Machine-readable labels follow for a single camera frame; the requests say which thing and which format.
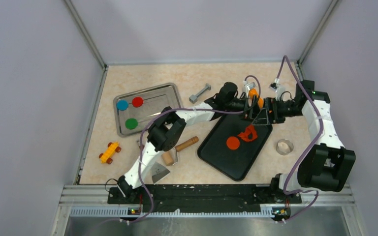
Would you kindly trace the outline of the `wooden handled metal scraper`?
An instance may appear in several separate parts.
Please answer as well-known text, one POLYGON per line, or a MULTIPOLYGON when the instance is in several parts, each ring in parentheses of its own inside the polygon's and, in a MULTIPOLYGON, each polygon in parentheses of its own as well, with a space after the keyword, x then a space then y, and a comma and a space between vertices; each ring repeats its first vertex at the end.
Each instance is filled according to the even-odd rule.
POLYGON ((170 151, 164 152, 161 155, 161 158, 163 165, 159 162, 159 159, 157 159, 151 166, 151 177, 153 184, 158 183, 160 180, 170 174, 167 166, 171 166, 175 163, 174 157, 170 151))

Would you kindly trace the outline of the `orange-red dough piece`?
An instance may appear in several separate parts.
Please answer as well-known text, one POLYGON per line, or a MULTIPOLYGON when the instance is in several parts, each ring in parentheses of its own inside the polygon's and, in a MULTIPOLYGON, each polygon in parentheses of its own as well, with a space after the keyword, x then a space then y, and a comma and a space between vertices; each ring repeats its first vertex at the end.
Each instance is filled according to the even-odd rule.
POLYGON ((235 136, 230 136, 226 140, 226 146, 230 150, 237 150, 240 147, 240 140, 235 136))

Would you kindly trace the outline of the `wooden dough roller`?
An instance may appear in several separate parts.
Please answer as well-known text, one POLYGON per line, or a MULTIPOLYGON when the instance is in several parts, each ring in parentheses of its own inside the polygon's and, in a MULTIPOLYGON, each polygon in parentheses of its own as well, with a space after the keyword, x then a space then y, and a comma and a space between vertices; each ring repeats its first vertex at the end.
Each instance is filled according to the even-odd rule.
POLYGON ((164 164, 168 166, 175 165, 179 161, 179 153, 183 151, 184 149, 187 149, 188 147, 196 144, 199 141, 199 138, 197 136, 194 136, 185 142, 173 147, 169 151, 165 151, 161 156, 163 159, 164 164))

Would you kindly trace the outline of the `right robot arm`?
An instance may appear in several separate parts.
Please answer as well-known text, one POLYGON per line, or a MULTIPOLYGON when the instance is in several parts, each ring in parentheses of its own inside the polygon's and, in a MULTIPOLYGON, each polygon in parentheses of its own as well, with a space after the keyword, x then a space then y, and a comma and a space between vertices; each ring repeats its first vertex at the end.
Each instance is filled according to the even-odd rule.
POLYGON ((253 121, 255 126, 284 123, 287 118, 303 116, 311 143, 287 174, 272 178, 269 197, 276 203, 289 195, 306 191, 340 192, 356 161, 353 150, 345 148, 331 117, 327 92, 315 90, 314 81, 296 85, 295 97, 283 100, 287 92, 276 78, 270 84, 275 98, 265 98, 263 108, 253 121))

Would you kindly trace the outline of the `orange-red dough scrap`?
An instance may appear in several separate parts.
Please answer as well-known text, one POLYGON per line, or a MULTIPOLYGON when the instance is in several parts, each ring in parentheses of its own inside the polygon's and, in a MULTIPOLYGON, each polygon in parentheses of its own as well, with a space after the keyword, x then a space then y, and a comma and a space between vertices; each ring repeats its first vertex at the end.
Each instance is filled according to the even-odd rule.
POLYGON ((252 142, 258 138, 258 134, 254 125, 247 126, 244 132, 239 133, 237 136, 244 142, 252 142))

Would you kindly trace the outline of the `black baking tray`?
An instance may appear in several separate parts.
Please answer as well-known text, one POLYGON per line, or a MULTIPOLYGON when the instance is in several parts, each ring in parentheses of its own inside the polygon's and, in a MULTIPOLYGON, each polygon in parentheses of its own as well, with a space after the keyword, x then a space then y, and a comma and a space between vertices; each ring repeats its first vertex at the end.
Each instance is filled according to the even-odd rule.
POLYGON ((197 150, 197 156, 234 181, 242 181, 266 144, 273 127, 270 125, 255 126, 258 138, 244 142, 237 135, 244 132, 252 122, 238 115, 224 115, 204 139, 197 150), (230 150, 226 140, 235 136, 240 140, 237 150, 230 150))

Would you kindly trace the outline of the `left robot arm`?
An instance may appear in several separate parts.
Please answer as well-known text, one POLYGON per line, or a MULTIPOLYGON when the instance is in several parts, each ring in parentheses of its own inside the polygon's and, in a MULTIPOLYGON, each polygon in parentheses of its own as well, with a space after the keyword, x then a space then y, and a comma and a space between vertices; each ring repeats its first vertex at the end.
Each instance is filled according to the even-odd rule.
POLYGON ((162 112, 143 128, 148 132, 144 147, 132 167, 117 180, 119 196, 126 203, 138 197, 137 188, 158 157, 175 147, 184 129, 191 125, 212 121, 221 115, 245 115, 257 111, 261 99, 261 88, 245 87, 241 96, 238 87, 226 82, 218 93, 196 106, 189 108, 165 107, 162 112))

